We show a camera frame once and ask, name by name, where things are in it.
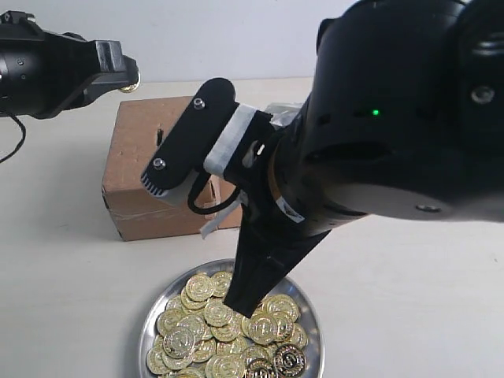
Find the cable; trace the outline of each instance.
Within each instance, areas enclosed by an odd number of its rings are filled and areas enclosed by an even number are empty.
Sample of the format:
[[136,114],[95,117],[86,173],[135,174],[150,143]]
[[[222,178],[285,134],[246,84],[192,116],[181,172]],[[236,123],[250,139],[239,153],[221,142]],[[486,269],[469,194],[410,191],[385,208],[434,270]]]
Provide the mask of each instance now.
[[198,196],[201,194],[203,191],[203,188],[205,187],[206,183],[208,182],[210,178],[209,174],[201,174],[198,176],[198,178],[195,181],[195,184],[191,188],[191,191],[189,192],[189,195],[187,196],[187,206],[189,206],[189,209],[196,214],[199,215],[210,215],[214,213],[218,213],[221,210],[224,210],[226,207],[230,206],[234,201],[239,196],[240,189],[237,187],[235,190],[231,193],[231,195],[226,199],[224,202],[221,202],[219,205],[215,205],[206,209],[203,209],[202,207],[197,207],[196,206],[196,199]]
[[23,125],[23,122],[21,122],[19,120],[19,118],[17,118],[11,112],[7,112],[4,110],[3,113],[7,114],[10,117],[10,119],[13,120],[14,122],[16,122],[16,124],[19,126],[19,129],[21,130],[21,139],[10,154],[8,154],[5,157],[2,157],[0,159],[0,164],[3,163],[4,161],[9,160],[12,156],[14,156],[16,154],[16,152],[21,149],[21,147],[24,145],[24,141],[26,140],[26,127]]

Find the cardboard box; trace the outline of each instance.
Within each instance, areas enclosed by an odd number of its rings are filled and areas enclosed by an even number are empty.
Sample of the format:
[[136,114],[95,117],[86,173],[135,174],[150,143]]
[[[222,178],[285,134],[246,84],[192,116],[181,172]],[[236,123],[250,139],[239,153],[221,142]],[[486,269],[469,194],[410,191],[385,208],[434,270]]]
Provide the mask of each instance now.
[[[213,216],[192,213],[187,205],[173,207],[152,198],[140,176],[166,135],[179,119],[190,97],[122,102],[117,113],[109,156],[103,176],[103,200],[123,240],[161,238],[199,233]],[[199,206],[226,199],[233,186],[213,177],[198,198]],[[241,209],[220,228],[238,227]]]

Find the white table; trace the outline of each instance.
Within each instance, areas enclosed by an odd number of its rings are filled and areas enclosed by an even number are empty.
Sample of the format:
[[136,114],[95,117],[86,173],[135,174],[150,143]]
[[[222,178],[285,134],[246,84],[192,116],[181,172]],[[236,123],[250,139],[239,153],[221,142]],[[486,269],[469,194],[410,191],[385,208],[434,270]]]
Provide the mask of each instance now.
[[[236,83],[254,106],[303,101],[310,79]],[[237,231],[123,243],[101,180],[119,101],[192,95],[147,84],[54,120],[25,119],[0,165],[0,376],[134,378],[144,318],[183,271],[234,255]],[[0,150],[18,138],[0,120]],[[369,217],[291,274],[321,319],[326,377],[504,374],[504,227]]]

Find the white wall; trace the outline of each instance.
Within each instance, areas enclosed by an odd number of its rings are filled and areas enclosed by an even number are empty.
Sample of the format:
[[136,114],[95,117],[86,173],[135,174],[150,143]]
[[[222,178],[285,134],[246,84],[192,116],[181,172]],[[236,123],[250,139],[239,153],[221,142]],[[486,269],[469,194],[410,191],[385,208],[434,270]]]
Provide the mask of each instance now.
[[118,39],[144,81],[311,76],[319,23],[354,0],[3,0],[52,32]]

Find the round silver tray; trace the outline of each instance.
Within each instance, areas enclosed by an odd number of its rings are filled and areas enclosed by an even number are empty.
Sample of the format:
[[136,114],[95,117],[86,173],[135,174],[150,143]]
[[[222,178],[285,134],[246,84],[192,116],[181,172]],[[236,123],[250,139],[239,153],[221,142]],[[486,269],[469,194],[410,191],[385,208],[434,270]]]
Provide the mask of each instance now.
[[[158,316],[165,311],[168,300],[180,294],[187,280],[194,274],[204,272],[209,276],[216,272],[228,271],[232,272],[235,261],[232,259],[212,261],[204,265],[200,265],[189,270],[182,276],[174,280],[163,293],[157,298],[150,309],[149,315],[143,324],[142,335],[139,343],[139,376],[140,378],[157,378],[152,374],[146,366],[147,352],[154,344],[156,337],[156,320]],[[302,378],[317,378],[322,376],[324,371],[324,341],[318,325],[318,318],[315,311],[299,287],[289,278],[284,278],[276,287],[271,290],[270,294],[287,294],[290,295],[299,305],[299,320],[298,323],[306,330],[309,337],[308,346],[304,349],[306,354],[306,371],[302,374]]]

